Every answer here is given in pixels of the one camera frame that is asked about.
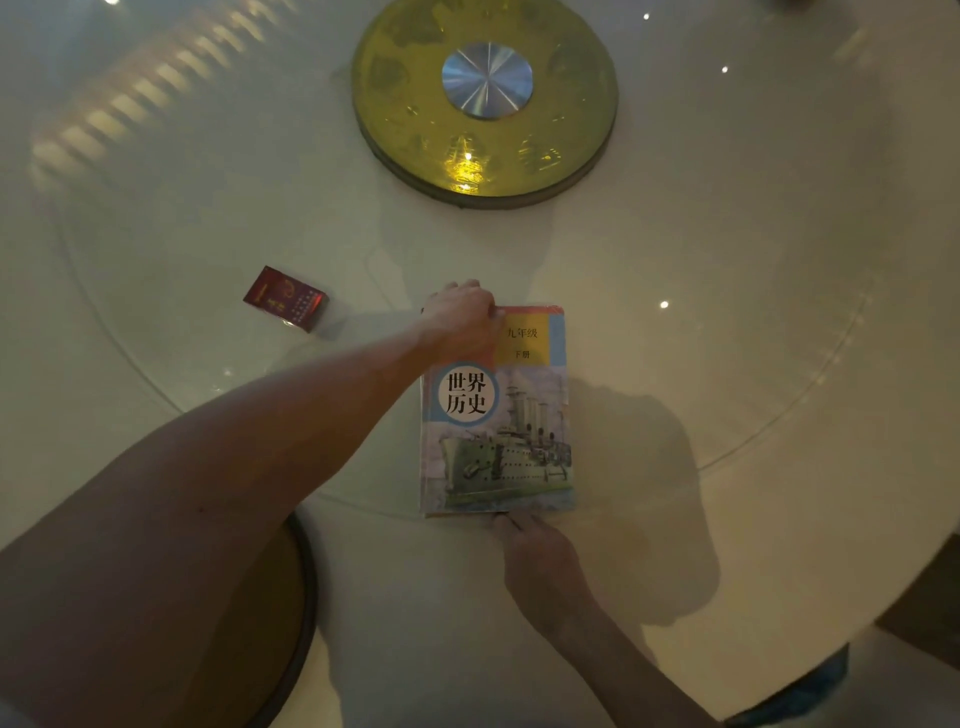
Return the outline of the yellow round turntable base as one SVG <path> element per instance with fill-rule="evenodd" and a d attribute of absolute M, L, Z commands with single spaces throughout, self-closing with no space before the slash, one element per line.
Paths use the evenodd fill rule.
<path fill-rule="evenodd" d="M 495 121 L 462 114 L 445 59 L 503 43 L 530 63 L 534 94 Z M 351 67 L 352 105 L 374 155 L 409 187 L 462 209 L 509 211 L 579 183 L 606 151 L 619 88 L 607 47 L 562 0 L 391 0 Z"/>

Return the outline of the red cigarette pack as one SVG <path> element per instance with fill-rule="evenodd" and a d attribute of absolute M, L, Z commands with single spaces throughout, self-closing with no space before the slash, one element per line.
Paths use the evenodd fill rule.
<path fill-rule="evenodd" d="M 243 303 L 285 325 L 310 334 L 328 306 L 330 296 L 293 275 L 264 266 L 243 297 Z"/>

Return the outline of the person's right hand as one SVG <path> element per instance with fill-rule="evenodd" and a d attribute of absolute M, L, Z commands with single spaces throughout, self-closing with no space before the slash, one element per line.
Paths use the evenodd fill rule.
<path fill-rule="evenodd" d="M 598 604 L 572 541 L 546 523 L 545 535 L 501 541 L 504 580 L 527 622 L 558 645 Z"/>

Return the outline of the person's right forearm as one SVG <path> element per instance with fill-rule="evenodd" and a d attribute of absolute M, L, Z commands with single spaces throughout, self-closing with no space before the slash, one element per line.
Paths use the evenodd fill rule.
<path fill-rule="evenodd" d="M 536 630 L 582 677 L 616 728 L 722 728 L 597 604 L 550 613 Z"/>

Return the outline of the textbook with warship cover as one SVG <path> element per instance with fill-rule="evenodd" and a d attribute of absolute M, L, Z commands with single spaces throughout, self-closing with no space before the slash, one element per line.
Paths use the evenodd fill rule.
<path fill-rule="evenodd" d="M 575 507 L 566 313 L 503 307 L 495 344 L 419 384 L 419 513 Z"/>

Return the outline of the brown round stool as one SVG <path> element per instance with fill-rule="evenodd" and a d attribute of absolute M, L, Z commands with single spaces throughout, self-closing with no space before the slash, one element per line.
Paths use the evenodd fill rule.
<path fill-rule="evenodd" d="M 293 514 L 234 589 L 167 728 L 270 728 L 306 663 L 318 602 L 313 551 Z"/>

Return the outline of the silver metal hub disc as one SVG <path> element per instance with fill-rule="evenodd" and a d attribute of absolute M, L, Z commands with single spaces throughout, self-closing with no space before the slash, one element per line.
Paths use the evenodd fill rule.
<path fill-rule="evenodd" d="M 477 41 L 453 51 L 441 65 L 447 101 L 463 115 L 496 121 L 522 111 L 535 89 L 526 57 L 494 41 Z"/>

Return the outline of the person's left forearm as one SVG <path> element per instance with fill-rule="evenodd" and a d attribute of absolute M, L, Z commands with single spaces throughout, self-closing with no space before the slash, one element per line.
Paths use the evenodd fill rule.
<path fill-rule="evenodd" d="M 173 419 L 0 550 L 0 728 L 160 728 L 232 593 L 438 353 L 415 323 Z"/>

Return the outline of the person's left hand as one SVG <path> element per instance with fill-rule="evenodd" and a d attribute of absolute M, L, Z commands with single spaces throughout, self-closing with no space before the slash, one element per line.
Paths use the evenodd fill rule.
<path fill-rule="evenodd" d="M 485 358 L 496 348 L 501 327 L 486 324 L 494 295 L 479 280 L 452 282 L 426 299 L 416 325 L 433 365 Z"/>

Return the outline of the person's blue trousers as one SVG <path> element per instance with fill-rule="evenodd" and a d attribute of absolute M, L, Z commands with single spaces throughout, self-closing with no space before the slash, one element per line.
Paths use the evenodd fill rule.
<path fill-rule="evenodd" d="M 847 643 L 797 680 L 750 709 L 726 719 L 724 728 L 771 728 L 810 715 L 846 680 L 850 652 L 851 645 Z"/>

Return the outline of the round glass turntable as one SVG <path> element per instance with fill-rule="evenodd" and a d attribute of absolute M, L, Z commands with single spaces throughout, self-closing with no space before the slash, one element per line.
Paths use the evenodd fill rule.
<path fill-rule="evenodd" d="M 162 401 L 389 334 L 442 284 L 566 313 L 583 511 L 678 429 L 678 480 L 823 381 L 895 241 L 894 111 L 852 0 L 561 0 L 613 61 L 610 139 L 539 204 L 398 178 L 354 113 L 392 0 L 78 0 L 42 45 L 33 148 L 108 341 Z M 306 333 L 243 302 L 264 266 L 329 296 Z"/>

